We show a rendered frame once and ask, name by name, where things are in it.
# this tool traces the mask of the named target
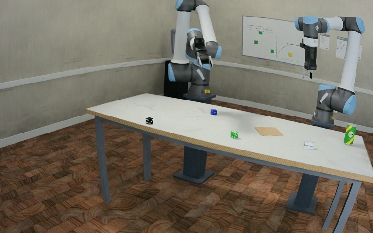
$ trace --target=blue joint cap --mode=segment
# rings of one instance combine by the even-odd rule
[[[332,89],[336,89],[335,86],[329,86],[329,85],[320,85],[319,86],[319,91],[324,91],[324,90],[332,90]]]
[[[200,32],[201,30],[199,30],[198,28],[191,28],[191,29],[188,30],[187,34],[188,34],[189,32],[191,32],[191,31],[199,31],[199,32]]]
[[[197,62],[193,62],[193,65],[196,65],[200,67],[200,65]],[[203,69],[211,70],[210,64],[202,64]]]
[[[299,17],[296,17],[295,18],[295,20],[294,20],[294,24],[295,24],[295,28],[298,30],[298,31],[300,31],[300,29],[299,29]]]
[[[352,114],[355,110],[356,103],[357,103],[356,96],[355,95],[350,96],[348,100],[346,101],[346,103],[344,104],[343,113],[347,115]]]
[[[221,46],[218,46],[218,50],[216,51],[215,58],[221,58],[221,53],[223,52],[223,49]]]
[[[329,24],[328,20],[325,19],[325,21],[326,21],[326,25],[328,25],[328,29],[326,30],[325,33],[328,33],[328,31],[330,30],[330,24]]]
[[[167,65],[167,71],[169,73],[169,80],[171,82],[175,82],[176,81],[176,78],[175,78],[175,74],[173,73],[173,70],[172,70],[172,66],[171,64],[168,64]]]
[[[192,57],[189,57],[189,55],[187,53],[185,53],[185,57],[188,59],[188,60],[191,60],[191,61],[196,61],[197,58],[192,58]]]
[[[184,2],[184,0],[177,0],[177,2],[176,2],[176,10],[178,10],[179,9],[179,7],[181,6],[181,4],[183,4],[183,2]]]
[[[303,17],[303,23],[305,24],[314,24],[317,23],[319,19],[315,16],[304,16]]]
[[[361,33],[365,32],[365,24],[362,18],[356,18],[357,26],[359,27]]]

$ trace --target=whiteboard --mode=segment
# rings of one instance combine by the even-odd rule
[[[303,32],[294,21],[243,16],[242,55],[303,66]]]

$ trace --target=green die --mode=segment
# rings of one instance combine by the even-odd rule
[[[237,131],[231,131],[231,138],[238,138],[238,132]]]

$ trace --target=die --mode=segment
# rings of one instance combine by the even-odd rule
[[[148,125],[153,124],[153,118],[151,118],[151,117],[146,118],[145,123],[147,123]]]
[[[238,138],[238,132],[237,131],[231,131],[231,138]]]

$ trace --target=wall trim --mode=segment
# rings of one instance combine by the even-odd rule
[[[27,131],[24,133],[20,133],[14,136],[6,137],[4,139],[0,139],[0,148],[6,147],[18,142],[25,141],[27,139],[38,137],[46,133],[50,133],[56,130],[60,130],[66,127],[70,127],[88,120],[94,119],[95,116],[91,114],[84,114],[82,116],[77,116],[68,120],[60,121],[51,125],[47,125],[38,129],[34,129],[31,131]]]
[[[265,105],[265,104],[261,104],[261,103],[250,102],[250,101],[246,101],[246,100],[238,100],[238,99],[223,97],[223,96],[216,96],[215,98],[213,98],[213,100],[226,102],[226,103],[232,103],[232,104],[238,104],[238,105],[251,107],[251,108],[257,108],[257,109],[266,110],[266,111],[270,111],[270,112],[274,112],[274,113],[285,114],[285,115],[289,115],[289,116],[293,116],[293,117],[300,117],[300,118],[303,118],[303,119],[311,120],[311,118],[312,118],[312,114],[297,112],[297,111],[293,111],[293,110],[289,110],[289,109],[285,109],[285,108],[274,107],[274,106]],[[334,125],[336,125],[336,126],[346,127],[347,124],[348,124],[348,122],[344,122],[344,121],[341,121],[341,120],[334,120]],[[356,129],[359,130],[359,131],[373,133],[373,128],[363,126],[363,125],[356,125]]]
[[[80,75],[80,74],[87,74],[87,73],[92,73],[92,72],[97,72],[97,71],[109,70],[109,69],[117,69],[117,68],[123,68],[123,67],[133,67],[133,66],[163,63],[166,60],[170,60],[170,59],[171,58],[159,58],[159,59],[141,60],[141,61],[133,61],[133,62],[122,62],[122,63],[96,66],[96,67],[88,67],[88,68],[68,70],[68,71],[63,71],[63,72],[58,72],[58,73],[53,73],[53,74],[45,74],[45,75],[35,76],[35,77],[31,77],[31,78],[25,78],[25,79],[19,79],[19,80],[0,83],[0,90],[7,89],[7,88],[12,88],[12,87],[16,87],[16,86],[23,86],[23,85],[28,85],[28,84],[32,84],[32,83],[38,83],[38,82],[53,80],[53,79],[70,77],[70,76],[74,76],[74,75]]]
[[[22,85],[28,85],[28,84],[32,84],[32,83],[48,81],[48,80],[52,80],[52,79],[59,79],[59,78],[70,77],[70,76],[74,76],[74,75],[80,75],[80,74],[87,74],[87,73],[92,73],[92,72],[97,72],[97,71],[109,70],[109,69],[117,69],[117,68],[122,68],[122,67],[133,67],[133,66],[163,63],[163,62],[165,62],[167,60],[171,60],[171,59],[172,58],[159,58],[159,59],[132,61],[132,62],[122,62],[122,63],[96,66],[96,67],[88,67],[88,68],[68,70],[68,71],[63,71],[63,72],[58,72],[58,73],[53,73],[53,74],[45,74],[45,75],[35,76],[35,77],[31,77],[31,78],[25,78],[25,79],[19,79],[19,80],[0,83],[0,90],[7,89],[7,88],[12,88],[12,87],[16,87],[16,86],[22,86]],[[286,76],[286,77],[291,77],[291,78],[304,80],[303,76],[301,74],[294,74],[294,73],[279,71],[279,70],[275,70],[275,69],[256,67],[256,66],[239,64],[239,63],[232,63],[232,62],[223,62],[223,61],[218,61],[218,60],[214,60],[214,64],[219,65],[219,66],[225,66],[225,67],[250,69],[250,70],[255,70],[255,71],[260,71],[260,72],[265,72],[265,73],[276,74],[276,75],[281,75],[281,76]],[[322,79],[316,79],[316,78],[310,79],[309,77],[306,77],[306,81],[310,81],[310,82],[314,82],[314,83],[320,83],[320,84],[324,84],[324,85],[339,86],[339,83],[335,83],[335,82],[331,82],[331,81],[327,81],[327,80],[322,80]],[[368,95],[373,95],[372,90],[367,90],[367,89],[360,88],[360,87],[354,87],[354,90],[355,90],[355,92],[360,92],[360,93],[364,93],[364,94],[368,94]]]

